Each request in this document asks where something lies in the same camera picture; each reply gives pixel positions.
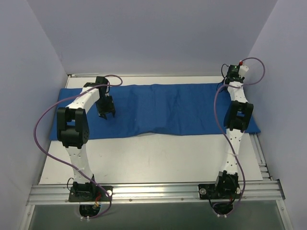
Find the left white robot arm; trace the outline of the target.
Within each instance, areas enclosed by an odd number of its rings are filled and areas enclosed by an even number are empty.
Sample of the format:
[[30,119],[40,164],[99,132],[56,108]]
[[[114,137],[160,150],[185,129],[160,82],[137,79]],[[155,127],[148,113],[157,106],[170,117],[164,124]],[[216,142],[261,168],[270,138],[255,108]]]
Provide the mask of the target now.
[[95,82],[86,83],[80,96],[65,107],[57,109],[57,138],[69,154],[74,179],[72,188],[80,196],[91,201],[96,197],[97,189],[94,174],[90,169],[86,143],[90,137],[87,113],[93,105],[96,106],[98,116],[107,119],[107,114],[116,113],[112,96],[109,95],[109,80],[98,76]]

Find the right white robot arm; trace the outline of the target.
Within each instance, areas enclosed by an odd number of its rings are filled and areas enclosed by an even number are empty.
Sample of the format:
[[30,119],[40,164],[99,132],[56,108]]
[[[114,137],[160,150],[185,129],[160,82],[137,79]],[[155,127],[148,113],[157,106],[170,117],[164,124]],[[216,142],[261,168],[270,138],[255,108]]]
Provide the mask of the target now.
[[240,168],[237,156],[239,154],[242,137],[247,130],[254,105],[249,103],[244,93],[244,78],[248,67],[242,61],[238,65],[229,65],[221,89],[225,88],[230,95],[230,105],[226,111],[223,134],[228,146],[226,159],[218,174],[217,182],[213,185],[213,192],[217,197],[223,198],[230,193],[231,181],[238,187],[238,170]]

